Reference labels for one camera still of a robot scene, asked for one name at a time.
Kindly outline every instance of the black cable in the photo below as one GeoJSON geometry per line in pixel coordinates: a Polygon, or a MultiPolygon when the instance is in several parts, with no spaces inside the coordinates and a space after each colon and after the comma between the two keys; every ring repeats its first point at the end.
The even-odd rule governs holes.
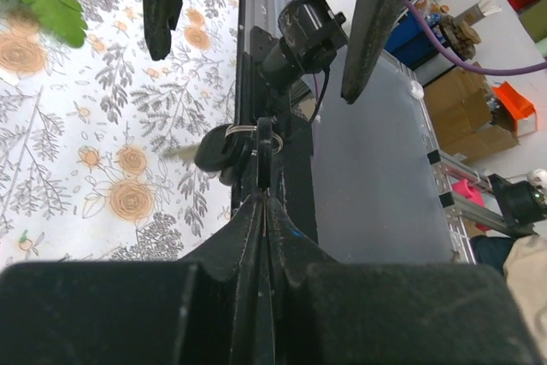
{"type": "Polygon", "coordinates": [[[323,80],[323,87],[321,88],[321,93],[319,95],[319,98],[317,99],[317,103],[315,104],[314,113],[309,118],[308,122],[303,126],[300,127],[298,130],[296,130],[295,133],[293,133],[286,141],[286,144],[289,144],[291,141],[295,139],[295,137],[303,132],[307,127],[311,127],[312,124],[314,124],[315,118],[317,117],[317,114],[319,113],[319,109],[321,108],[321,103],[323,102],[323,98],[326,94],[326,88],[328,87],[328,80],[331,78],[331,69],[329,67],[323,69],[323,73],[325,74],[325,79],[323,80]]]}

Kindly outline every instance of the key ring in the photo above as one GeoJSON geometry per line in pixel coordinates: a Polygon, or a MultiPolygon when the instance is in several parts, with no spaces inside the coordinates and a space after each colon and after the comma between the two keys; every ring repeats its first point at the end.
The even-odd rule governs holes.
{"type": "MultiPolygon", "coordinates": [[[[230,134],[234,134],[236,132],[256,132],[256,126],[252,126],[252,125],[229,126],[226,130],[226,134],[224,135],[224,137],[228,137],[230,134]]],[[[283,149],[283,139],[276,132],[272,134],[272,138],[275,141],[277,141],[277,144],[278,144],[278,146],[272,150],[272,156],[275,156],[281,151],[281,149],[283,149]]]]}

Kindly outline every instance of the key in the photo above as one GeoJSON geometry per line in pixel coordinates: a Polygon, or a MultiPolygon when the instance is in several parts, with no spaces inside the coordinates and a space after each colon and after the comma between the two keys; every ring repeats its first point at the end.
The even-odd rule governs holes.
{"type": "Polygon", "coordinates": [[[226,140],[226,130],[229,124],[215,127],[205,134],[198,145],[191,145],[163,153],[165,157],[177,156],[181,160],[192,160],[206,173],[215,173],[231,167],[238,160],[237,140],[232,136],[226,140]]]}

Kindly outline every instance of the blue container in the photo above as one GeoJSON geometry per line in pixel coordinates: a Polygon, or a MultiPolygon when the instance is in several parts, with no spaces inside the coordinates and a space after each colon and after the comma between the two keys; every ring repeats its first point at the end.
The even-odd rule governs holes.
{"type": "MultiPolygon", "coordinates": [[[[427,17],[430,27],[435,27],[441,15],[432,14],[427,17]]],[[[434,30],[438,40],[443,43],[444,38],[439,30],[434,30]]],[[[431,44],[426,34],[421,30],[413,15],[401,22],[393,31],[385,44],[385,49],[393,54],[402,64],[415,69],[437,55],[437,49],[431,44]]]]}

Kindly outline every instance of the cardboard box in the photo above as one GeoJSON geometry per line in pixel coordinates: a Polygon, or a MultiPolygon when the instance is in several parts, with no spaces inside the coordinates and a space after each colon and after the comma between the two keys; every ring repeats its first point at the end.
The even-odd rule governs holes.
{"type": "Polygon", "coordinates": [[[465,227],[466,234],[469,238],[478,237],[479,235],[485,235],[484,231],[477,228],[477,224],[471,220],[463,218],[463,226],[465,227]]]}
{"type": "Polygon", "coordinates": [[[465,163],[515,147],[511,121],[497,119],[487,104],[485,76],[455,68],[425,89],[427,110],[441,150],[465,163]]]}

